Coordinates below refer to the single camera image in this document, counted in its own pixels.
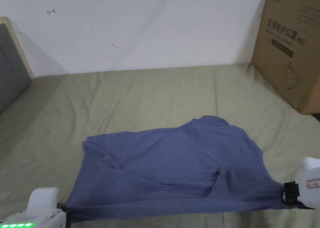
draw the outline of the white wall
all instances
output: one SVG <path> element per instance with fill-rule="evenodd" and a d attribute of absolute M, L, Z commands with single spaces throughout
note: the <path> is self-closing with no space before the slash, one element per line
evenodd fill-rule
<path fill-rule="evenodd" d="M 13 21 L 35 76 L 43 76 L 249 63 L 263 3 L 0 0 L 0 16 Z"/>

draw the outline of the gray headboard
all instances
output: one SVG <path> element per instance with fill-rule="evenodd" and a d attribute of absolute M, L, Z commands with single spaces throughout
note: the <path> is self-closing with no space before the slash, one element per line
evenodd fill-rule
<path fill-rule="evenodd" d="M 0 23 L 0 113 L 29 86 L 31 78 L 7 24 Z"/>

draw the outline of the bed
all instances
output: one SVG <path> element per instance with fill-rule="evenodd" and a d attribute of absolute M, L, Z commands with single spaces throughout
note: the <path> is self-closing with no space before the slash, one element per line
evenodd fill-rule
<path fill-rule="evenodd" d="M 68 198 L 88 137 L 180 126 L 214 115 L 243 128 L 278 182 L 301 158 L 320 158 L 320 122 L 293 110 L 251 65 L 107 71 L 33 79 L 0 114 L 0 214 L 25 209 L 32 190 Z M 317 211 L 193 214 L 102 220 L 75 227 L 317 227 Z"/>

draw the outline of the label sticker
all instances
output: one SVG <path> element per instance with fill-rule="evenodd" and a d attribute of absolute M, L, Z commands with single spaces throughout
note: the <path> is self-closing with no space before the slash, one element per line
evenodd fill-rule
<path fill-rule="evenodd" d="M 313 179 L 313 180 L 307 180 L 307 188 L 320 188 L 320 178 L 319 179 Z"/>

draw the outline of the blue t-shirt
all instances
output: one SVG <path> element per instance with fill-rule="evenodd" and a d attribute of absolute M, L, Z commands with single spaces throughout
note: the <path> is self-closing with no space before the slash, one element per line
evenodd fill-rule
<path fill-rule="evenodd" d="M 218 117 L 88 137 L 83 148 L 66 202 L 75 221 L 289 209 L 262 151 L 245 131 Z"/>

